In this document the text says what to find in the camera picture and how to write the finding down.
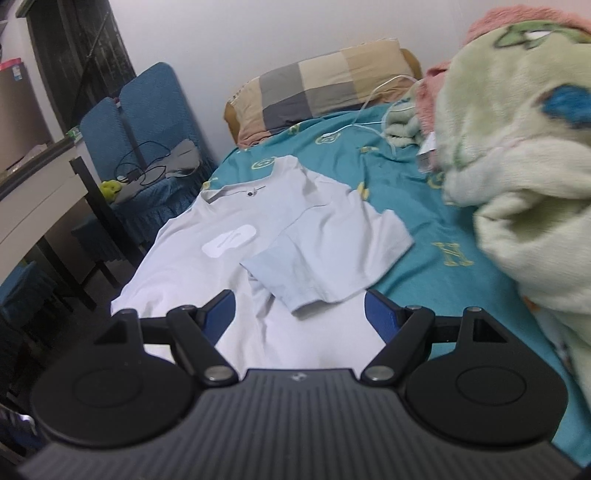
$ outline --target t-shirt sleeve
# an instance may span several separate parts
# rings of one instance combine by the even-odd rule
[[[376,283],[413,244],[391,210],[382,214],[348,186],[315,175],[331,201],[312,206],[242,266],[289,311],[337,303]]]

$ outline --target teal bedsheet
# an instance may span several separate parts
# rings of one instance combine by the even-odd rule
[[[365,110],[359,122],[380,121],[387,107]],[[379,136],[357,127],[320,137],[354,116],[344,112],[309,120],[261,145],[235,150],[213,174],[210,188],[260,179],[270,174],[275,158],[294,155],[303,166],[359,188],[377,211],[393,210],[415,245],[376,288],[400,305],[420,304],[440,315],[457,316],[470,305],[491,313],[564,378],[569,406],[554,444],[580,465],[591,462],[591,415],[583,397],[518,297],[515,283],[477,249],[474,209],[443,203],[442,174],[418,172],[416,147],[394,153]]]

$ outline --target pillow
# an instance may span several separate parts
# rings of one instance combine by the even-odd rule
[[[246,148],[303,120],[360,108],[390,78],[421,77],[418,61],[406,52],[398,40],[378,40],[280,67],[242,87],[226,104],[224,119],[236,144]],[[411,85],[394,81],[374,93],[371,105],[396,101]]]

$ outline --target black table leg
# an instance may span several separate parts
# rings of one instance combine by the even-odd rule
[[[107,267],[105,265],[105,262],[99,260],[96,263],[96,266],[101,271],[101,273],[105,276],[105,278],[107,279],[107,281],[111,284],[111,287],[113,287],[115,290],[119,290],[121,288],[121,283],[119,283],[117,281],[117,279],[115,278],[115,276],[109,270],[109,267]]]
[[[64,297],[62,297],[59,293],[54,292],[53,293],[55,295],[55,297],[59,300],[59,302],[66,308],[66,310],[70,313],[74,313],[74,309],[72,308],[72,305],[70,305],[66,299]]]
[[[71,288],[72,292],[74,292],[74,295],[80,299],[87,309],[94,310],[96,308],[95,301],[90,298],[90,295],[88,295],[82,286],[76,281],[74,275],[72,275],[67,267],[63,264],[60,257],[57,256],[55,250],[52,249],[51,245],[44,236],[39,239],[37,246],[39,247],[39,250],[41,250],[41,253],[43,253],[45,258],[49,261],[51,266],[55,268],[57,274]]]
[[[70,160],[70,165],[72,166],[72,170],[74,170],[74,172],[80,177],[82,183],[86,187],[88,192],[85,196],[86,202],[96,215],[96,219],[109,234],[127,261],[135,268],[138,268],[139,264],[142,263],[144,256],[138,246],[127,234],[123,224],[121,224],[119,219],[115,216],[111,207],[107,204],[103,194],[99,190],[99,186],[96,184],[86,167],[84,160],[81,157],[77,157],[74,160]]]

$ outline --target desk leg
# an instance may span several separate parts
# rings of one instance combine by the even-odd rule
[[[57,256],[54,249],[52,249],[51,245],[47,241],[47,239],[42,236],[39,241],[37,242],[37,246],[41,253],[45,256],[48,262],[51,264],[53,268],[56,269],[58,275],[66,282],[66,284],[72,289],[74,295],[76,295],[80,301],[84,304],[84,306],[89,309],[93,310],[96,308],[95,301],[90,298],[90,295],[86,293],[86,291],[82,288],[82,286],[76,281],[74,275],[70,273],[67,267],[63,264],[60,257]]]
[[[96,215],[96,219],[109,234],[127,261],[135,268],[138,268],[139,264],[142,263],[144,256],[138,246],[127,234],[123,224],[121,224],[119,219],[115,216],[111,207],[109,207],[105,201],[98,185],[92,178],[88,168],[86,168],[84,160],[82,160],[81,157],[77,157],[74,160],[70,160],[70,165],[72,165],[72,170],[74,170],[74,172],[80,177],[88,191],[86,194],[86,202]]]

